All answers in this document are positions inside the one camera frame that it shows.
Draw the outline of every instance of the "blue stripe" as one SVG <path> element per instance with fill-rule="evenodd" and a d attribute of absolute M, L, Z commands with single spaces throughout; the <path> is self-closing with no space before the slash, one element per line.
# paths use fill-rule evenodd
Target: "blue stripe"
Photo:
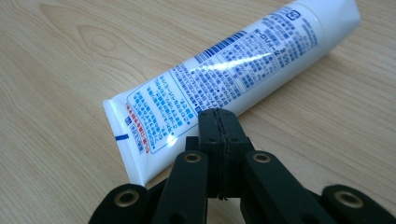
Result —
<path fill-rule="evenodd" d="M 128 133 L 126 133 L 126 134 L 123 134 L 123 135 L 116 136 L 116 141 L 125 140 L 125 139 L 128 139 L 128 138 L 129 138 Z"/>

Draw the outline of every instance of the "barcode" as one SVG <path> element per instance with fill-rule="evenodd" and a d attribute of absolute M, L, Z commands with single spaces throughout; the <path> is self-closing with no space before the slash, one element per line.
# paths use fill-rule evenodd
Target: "barcode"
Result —
<path fill-rule="evenodd" d="M 202 63 L 204 60 L 212 57 L 222 49 L 225 49 L 227 46 L 231 45 L 233 42 L 235 42 L 237 39 L 241 38 L 246 34 L 245 31 L 240 31 L 234 35 L 230 35 L 226 39 L 222 40 L 219 42 L 217 45 L 213 46 L 210 49 L 204 50 L 204 52 L 198 54 L 195 56 L 195 59 L 198 61 L 198 63 Z"/>

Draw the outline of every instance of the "table surface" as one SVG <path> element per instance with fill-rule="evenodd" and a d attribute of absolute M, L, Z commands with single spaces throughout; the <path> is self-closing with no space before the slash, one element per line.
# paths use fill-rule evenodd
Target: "table surface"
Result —
<path fill-rule="evenodd" d="M 103 100 L 288 2 L 0 1 L 0 223 L 87 223 L 129 181 Z M 239 118 L 307 189 L 396 215 L 396 2 L 357 4 L 352 35 Z M 210 200 L 207 222 L 243 223 L 238 200 Z"/>

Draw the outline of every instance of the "white tube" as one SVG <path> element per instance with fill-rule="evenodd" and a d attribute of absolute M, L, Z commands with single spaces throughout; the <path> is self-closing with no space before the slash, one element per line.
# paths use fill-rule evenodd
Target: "white tube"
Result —
<path fill-rule="evenodd" d="M 237 116 L 360 23 L 354 0 L 297 0 L 158 77 L 104 101 L 132 183 L 144 186 L 198 134 L 200 111 Z"/>

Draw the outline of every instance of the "hole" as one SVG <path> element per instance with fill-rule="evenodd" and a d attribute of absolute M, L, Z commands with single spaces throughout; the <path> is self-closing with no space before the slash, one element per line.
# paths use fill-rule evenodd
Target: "hole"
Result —
<path fill-rule="evenodd" d="M 334 193 L 335 199 L 341 204 L 350 208 L 362 208 L 364 202 L 361 198 L 348 191 L 337 191 Z"/>
<path fill-rule="evenodd" d="M 185 156 L 184 156 L 184 160 L 185 160 L 186 162 L 198 162 L 198 161 L 201 160 L 201 156 L 198 155 L 198 154 L 193 154 L 193 153 L 191 153 L 191 154 L 185 155 Z"/>
<path fill-rule="evenodd" d="M 133 205 L 139 199 L 139 193 L 134 189 L 126 189 L 117 194 L 114 203 L 118 207 L 128 207 Z"/>
<path fill-rule="evenodd" d="M 312 214 L 302 214 L 301 221 L 305 224 L 319 224 L 319 220 Z"/>
<path fill-rule="evenodd" d="M 271 160 L 271 158 L 267 155 L 265 155 L 264 153 L 256 153 L 253 156 L 253 159 L 257 162 L 261 162 L 261 163 L 267 163 Z"/>
<path fill-rule="evenodd" d="M 184 224 L 186 223 L 186 216 L 181 213 L 174 213 L 168 219 L 169 224 Z"/>

